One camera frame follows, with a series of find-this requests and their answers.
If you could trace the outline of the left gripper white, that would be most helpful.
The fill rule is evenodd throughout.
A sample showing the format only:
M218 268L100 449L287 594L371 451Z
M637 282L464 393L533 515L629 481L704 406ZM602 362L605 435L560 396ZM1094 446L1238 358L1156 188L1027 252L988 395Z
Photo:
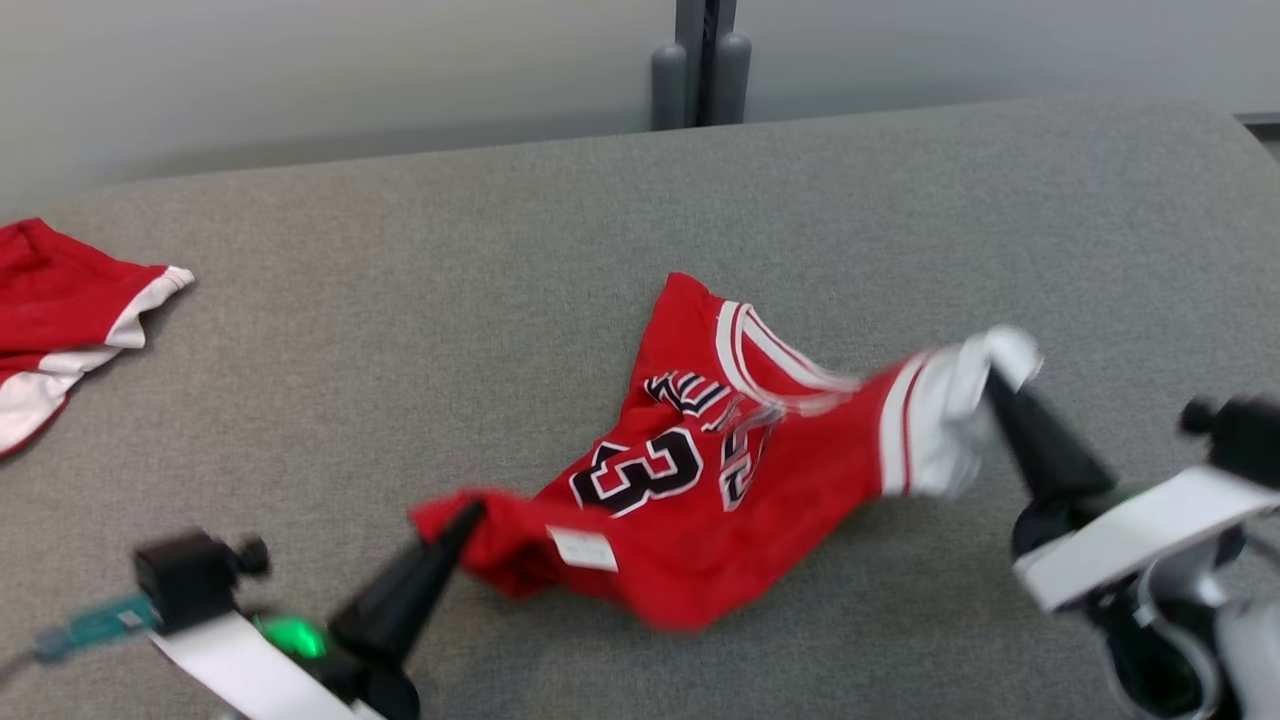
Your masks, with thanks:
M417 538L330 618L330 638L297 616L237 612L148 639L237 720L421 720L401 666L419 643L485 515L471 502L434 539Z

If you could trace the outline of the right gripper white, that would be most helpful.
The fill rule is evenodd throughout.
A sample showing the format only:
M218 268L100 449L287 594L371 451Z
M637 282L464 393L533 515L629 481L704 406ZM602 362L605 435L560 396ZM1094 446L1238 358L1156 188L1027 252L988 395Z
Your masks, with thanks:
M1033 389L997 368L984 400L1034 502L1110 492L1114 474ZM1129 720L1280 720L1280 596L1231 594L1219 575L1253 548L1245 533L1280 512L1280 491L1212 466L1188 468L1012 570L1044 612L1084 619Z

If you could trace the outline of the red basketball jersey number 23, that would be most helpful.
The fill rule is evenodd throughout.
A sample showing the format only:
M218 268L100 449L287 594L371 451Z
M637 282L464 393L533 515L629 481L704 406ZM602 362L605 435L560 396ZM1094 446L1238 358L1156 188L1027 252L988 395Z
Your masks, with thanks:
M515 600L562 585L692 632L763 596L855 509L963 492L995 436L983 391L1043 357L996 325L836 375L746 302L667 277L614 427L539 493L462 489L412 509L434 541L484 514L461 564Z

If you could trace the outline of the red shorts white trim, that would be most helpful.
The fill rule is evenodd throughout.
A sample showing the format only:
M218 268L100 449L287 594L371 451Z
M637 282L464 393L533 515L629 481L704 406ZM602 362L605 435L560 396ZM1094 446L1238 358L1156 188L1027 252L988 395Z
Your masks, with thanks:
M195 283L32 218L0 227L0 457L36 438L86 375L146 345L141 316Z

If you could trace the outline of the grey cylindrical post cap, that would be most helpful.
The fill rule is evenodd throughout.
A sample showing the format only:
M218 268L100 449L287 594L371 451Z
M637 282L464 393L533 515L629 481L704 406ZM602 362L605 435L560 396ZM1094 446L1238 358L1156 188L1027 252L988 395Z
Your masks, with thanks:
M733 32L717 40L707 118L710 126L744 123L751 54L745 35Z
M686 118L689 56L680 44L658 47L650 56L650 131L682 129Z

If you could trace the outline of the grey metal partition post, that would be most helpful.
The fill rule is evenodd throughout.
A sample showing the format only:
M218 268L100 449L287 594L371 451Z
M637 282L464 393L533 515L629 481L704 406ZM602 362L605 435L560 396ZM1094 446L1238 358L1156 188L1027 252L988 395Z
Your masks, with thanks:
M687 126L708 123L716 42L733 32L739 0L675 0L675 31L668 44L687 53Z

